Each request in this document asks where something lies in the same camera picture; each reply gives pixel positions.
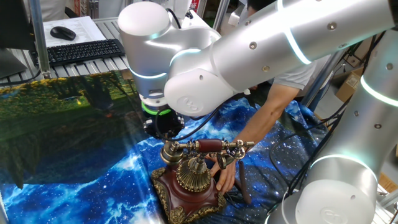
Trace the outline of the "person's left hand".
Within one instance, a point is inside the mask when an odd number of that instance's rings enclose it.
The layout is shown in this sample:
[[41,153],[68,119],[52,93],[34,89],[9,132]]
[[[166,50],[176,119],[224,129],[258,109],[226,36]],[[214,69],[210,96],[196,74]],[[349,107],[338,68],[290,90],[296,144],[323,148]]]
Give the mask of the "person's left hand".
[[210,161],[214,162],[213,167],[210,169],[211,176],[214,177],[215,174],[220,171],[220,177],[217,181],[216,188],[219,192],[225,194],[233,188],[236,175],[237,160],[234,160],[231,164],[227,165],[225,169],[221,169],[215,158],[212,158],[210,156],[207,156],[207,158]]

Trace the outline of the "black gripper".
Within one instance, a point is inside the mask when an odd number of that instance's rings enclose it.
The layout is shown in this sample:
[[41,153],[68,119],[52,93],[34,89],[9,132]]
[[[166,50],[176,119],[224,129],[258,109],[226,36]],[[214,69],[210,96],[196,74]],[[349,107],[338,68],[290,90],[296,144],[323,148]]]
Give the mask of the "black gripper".
[[177,137],[179,132],[185,126],[184,119],[175,113],[167,113],[163,115],[150,115],[143,123],[143,126],[150,127],[155,125],[155,119],[157,119],[158,128],[167,128],[164,131],[164,135],[153,128],[145,129],[145,132],[156,139],[174,139]]

